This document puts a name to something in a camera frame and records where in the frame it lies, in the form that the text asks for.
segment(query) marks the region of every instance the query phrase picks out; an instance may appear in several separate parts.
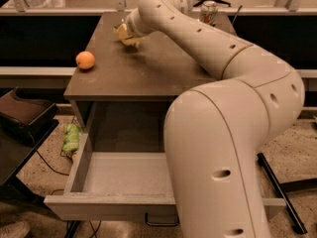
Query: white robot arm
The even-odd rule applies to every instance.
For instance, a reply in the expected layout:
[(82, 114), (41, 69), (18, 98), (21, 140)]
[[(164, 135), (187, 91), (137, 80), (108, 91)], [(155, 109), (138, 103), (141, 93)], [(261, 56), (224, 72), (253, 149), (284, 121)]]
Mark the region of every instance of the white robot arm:
[(304, 102), (296, 70), (264, 49), (187, 17), (186, 0), (140, 0), (127, 33), (161, 31), (218, 81), (170, 106), (164, 145), (184, 238), (270, 237), (257, 147), (287, 129)]

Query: green towel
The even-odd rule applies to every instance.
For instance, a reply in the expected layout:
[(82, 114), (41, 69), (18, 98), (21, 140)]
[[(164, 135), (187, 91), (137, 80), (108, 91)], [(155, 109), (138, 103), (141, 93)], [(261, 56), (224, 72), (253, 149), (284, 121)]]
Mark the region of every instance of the green towel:
[(63, 126), (64, 141), (61, 150), (65, 153), (74, 153), (79, 148), (79, 135), (81, 129), (75, 124), (66, 124)]

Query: cable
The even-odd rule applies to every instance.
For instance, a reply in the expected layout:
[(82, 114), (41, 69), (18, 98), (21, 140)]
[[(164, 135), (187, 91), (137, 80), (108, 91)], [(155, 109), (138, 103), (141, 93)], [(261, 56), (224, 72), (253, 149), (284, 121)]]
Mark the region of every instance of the cable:
[(238, 14), (239, 14), (239, 12), (240, 12), (241, 9), (242, 9), (242, 5), (239, 6), (238, 11), (236, 12), (235, 18), (233, 19), (233, 21), (232, 21), (232, 23), (231, 23), (232, 26), (234, 26), (235, 21), (236, 21), (236, 19), (237, 19), (237, 16), (238, 16)]
[(93, 236), (95, 236), (96, 238), (98, 238), (98, 237), (97, 237), (97, 232), (98, 232), (98, 230), (99, 230), (99, 228), (100, 228), (101, 221), (99, 221), (99, 224), (98, 224), (98, 227), (97, 227), (96, 230), (93, 228), (93, 225), (92, 225), (91, 221), (89, 221), (89, 223), (90, 223), (91, 228), (92, 228), (92, 230), (93, 230), (93, 234), (92, 234), (91, 236), (89, 236), (89, 238), (92, 238)]
[(51, 195), (53, 195), (55, 192), (58, 192), (58, 191), (64, 191), (64, 189), (63, 188), (55, 189), (52, 191)]
[(69, 174), (65, 174), (59, 171), (56, 171), (55, 169), (53, 169), (48, 163), (47, 161), (43, 158), (43, 156), (39, 153), (39, 151), (37, 150), (37, 154), (40, 156), (40, 158), (45, 162), (45, 164), (55, 173), (60, 174), (62, 176), (69, 176)]

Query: drawer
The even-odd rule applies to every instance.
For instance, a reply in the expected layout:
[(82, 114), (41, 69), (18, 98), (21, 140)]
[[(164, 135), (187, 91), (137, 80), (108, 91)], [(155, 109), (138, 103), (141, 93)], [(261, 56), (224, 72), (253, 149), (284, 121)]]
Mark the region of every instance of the drawer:
[(94, 103), (64, 193), (45, 204), (63, 220), (144, 221), (148, 214), (151, 222), (174, 222), (161, 135), (166, 108)]

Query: beige object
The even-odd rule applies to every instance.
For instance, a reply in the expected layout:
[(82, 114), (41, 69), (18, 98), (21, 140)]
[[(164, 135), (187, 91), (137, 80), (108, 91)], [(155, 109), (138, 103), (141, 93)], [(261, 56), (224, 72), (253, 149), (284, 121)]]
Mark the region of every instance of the beige object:
[(0, 238), (25, 238), (30, 233), (30, 224), (20, 221), (0, 228)]
[(127, 25), (125, 23), (120, 24), (118, 27), (114, 27), (113, 33), (117, 34), (120, 41), (126, 46), (134, 45), (143, 39), (130, 36), (127, 32)]

